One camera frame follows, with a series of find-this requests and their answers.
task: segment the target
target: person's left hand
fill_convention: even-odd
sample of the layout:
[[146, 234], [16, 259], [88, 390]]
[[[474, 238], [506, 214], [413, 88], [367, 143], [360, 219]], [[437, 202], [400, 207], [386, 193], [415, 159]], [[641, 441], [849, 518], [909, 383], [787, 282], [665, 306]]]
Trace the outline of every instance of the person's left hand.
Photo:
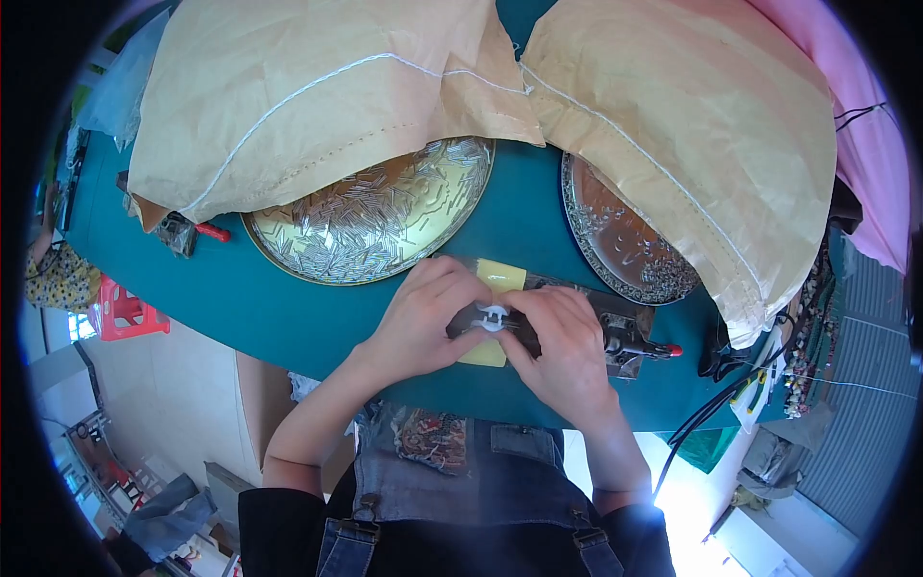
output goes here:
[[490, 333], [475, 327], [452, 340], [446, 327], [472, 302], [492, 299], [490, 288], [458, 260], [424, 258], [394, 294], [375, 334], [356, 352], [387, 384], [448, 367]]

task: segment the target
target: red handle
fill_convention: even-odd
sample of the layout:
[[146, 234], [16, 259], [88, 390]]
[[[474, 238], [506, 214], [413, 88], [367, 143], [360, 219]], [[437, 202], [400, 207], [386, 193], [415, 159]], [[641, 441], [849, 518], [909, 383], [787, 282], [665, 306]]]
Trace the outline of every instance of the red handle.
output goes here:
[[218, 240], [226, 243], [231, 240], [231, 231], [226, 231], [223, 228], [218, 228], [214, 224], [208, 224], [207, 222], [196, 225], [196, 230], [202, 234], [207, 234], [212, 238], [217, 238]]

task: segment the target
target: red plastic stool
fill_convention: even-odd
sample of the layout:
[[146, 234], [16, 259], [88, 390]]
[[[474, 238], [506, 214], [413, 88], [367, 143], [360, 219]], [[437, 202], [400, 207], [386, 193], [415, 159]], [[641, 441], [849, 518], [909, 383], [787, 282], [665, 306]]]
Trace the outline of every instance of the red plastic stool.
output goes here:
[[[128, 296], [125, 288], [104, 274], [100, 274], [100, 297], [94, 308], [98, 310], [94, 311], [95, 315], [90, 315], [90, 324], [99, 333], [101, 341], [118, 341], [152, 332], [170, 332], [169, 319], [136, 296]], [[141, 317], [141, 322], [136, 321], [137, 317]], [[116, 319], [124, 320], [128, 326], [115, 326]]]

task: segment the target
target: teal table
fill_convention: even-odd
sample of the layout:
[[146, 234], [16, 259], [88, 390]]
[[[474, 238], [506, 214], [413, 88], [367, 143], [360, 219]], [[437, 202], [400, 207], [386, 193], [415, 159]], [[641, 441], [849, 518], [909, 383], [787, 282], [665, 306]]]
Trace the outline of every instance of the teal table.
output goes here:
[[[525, 45], [536, 18], [552, 2], [497, 2], [513, 41]], [[119, 154], [105, 135], [90, 139], [66, 239], [84, 258], [163, 313], [248, 355], [314, 379], [325, 378], [378, 324], [403, 280], [355, 287], [301, 281], [276, 268], [250, 241], [240, 217], [212, 222], [231, 231], [223, 245], [201, 236], [190, 259], [175, 258], [144, 234], [122, 208], [115, 175], [127, 170], [131, 149]], [[561, 152], [518, 142], [497, 143], [487, 189], [471, 218], [440, 250], [491, 258], [534, 272], [606, 290], [574, 244], [561, 209]], [[645, 360], [637, 380], [612, 379], [634, 430], [676, 429], [724, 385], [699, 379], [696, 365], [706, 325], [717, 310], [701, 287], [660, 307], [652, 340], [676, 343], [685, 354]], [[733, 375], [724, 381], [726, 385]], [[563, 427], [511, 367], [456, 364], [398, 383], [383, 396], [416, 406], [497, 421]], [[784, 418], [778, 391], [761, 420]], [[706, 425], [731, 427], [727, 407]]]

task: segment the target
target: round metal tray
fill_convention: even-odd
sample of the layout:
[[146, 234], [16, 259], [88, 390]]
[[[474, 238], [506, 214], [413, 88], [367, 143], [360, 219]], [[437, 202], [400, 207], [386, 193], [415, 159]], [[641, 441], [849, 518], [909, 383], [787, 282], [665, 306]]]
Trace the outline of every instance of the round metal tray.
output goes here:
[[260, 252], [298, 278], [379, 281], [411, 268], [458, 231], [484, 192], [495, 144], [476, 137], [437, 140], [241, 218]]
[[603, 282], [641, 305], [668, 305], [701, 283], [695, 269], [636, 212], [564, 153], [561, 194], [570, 230]]

